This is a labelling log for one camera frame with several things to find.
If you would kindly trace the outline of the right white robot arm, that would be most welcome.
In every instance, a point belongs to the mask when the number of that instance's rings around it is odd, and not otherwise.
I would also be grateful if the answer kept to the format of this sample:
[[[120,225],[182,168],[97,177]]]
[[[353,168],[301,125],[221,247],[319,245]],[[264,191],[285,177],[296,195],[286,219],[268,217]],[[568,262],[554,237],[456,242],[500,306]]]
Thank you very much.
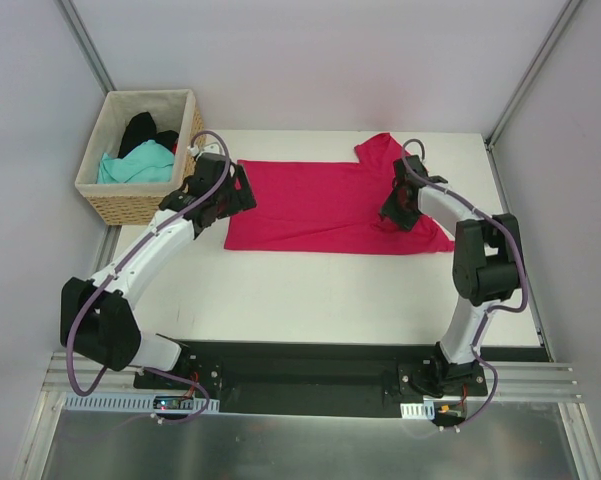
[[[526,307],[528,287],[520,230],[512,214],[490,216],[431,176],[421,158],[404,153],[394,162],[392,191],[380,215],[411,231],[426,216],[454,236],[452,280],[458,301],[434,355],[412,381],[453,394],[479,367],[478,357],[493,314]]]

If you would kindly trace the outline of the wicker laundry basket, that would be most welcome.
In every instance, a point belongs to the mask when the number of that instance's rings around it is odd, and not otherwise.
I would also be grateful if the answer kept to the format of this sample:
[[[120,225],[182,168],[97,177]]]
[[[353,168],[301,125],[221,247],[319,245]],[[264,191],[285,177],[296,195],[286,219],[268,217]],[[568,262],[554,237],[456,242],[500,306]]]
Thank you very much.
[[[159,131],[178,133],[175,162],[167,182],[98,184],[104,154],[119,150],[123,133],[137,114],[149,112]],[[160,201],[192,174],[195,161],[188,147],[203,147],[204,122],[190,89],[112,91],[105,97],[77,172],[75,187],[102,220],[111,226],[146,225]]]

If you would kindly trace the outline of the pink t shirt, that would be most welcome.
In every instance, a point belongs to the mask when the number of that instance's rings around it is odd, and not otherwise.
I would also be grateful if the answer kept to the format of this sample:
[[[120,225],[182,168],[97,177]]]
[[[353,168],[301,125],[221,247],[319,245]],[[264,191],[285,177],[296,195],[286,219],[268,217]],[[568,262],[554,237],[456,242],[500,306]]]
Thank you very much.
[[[256,206],[230,219],[225,248],[364,255],[453,251],[453,241],[428,216],[410,231],[381,217],[400,151],[390,134],[380,133],[355,146],[354,163],[241,161]]]

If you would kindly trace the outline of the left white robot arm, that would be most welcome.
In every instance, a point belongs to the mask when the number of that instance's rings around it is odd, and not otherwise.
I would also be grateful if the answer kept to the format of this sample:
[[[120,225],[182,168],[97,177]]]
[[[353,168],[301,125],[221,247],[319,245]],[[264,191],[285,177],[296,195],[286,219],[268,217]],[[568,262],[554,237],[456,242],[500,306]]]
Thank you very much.
[[[134,309],[162,268],[215,221],[255,208],[243,166],[202,153],[194,172],[159,203],[144,232],[89,279],[71,278],[61,292],[62,345],[103,367],[149,367],[168,388],[184,387],[191,365],[178,342],[140,329]]]

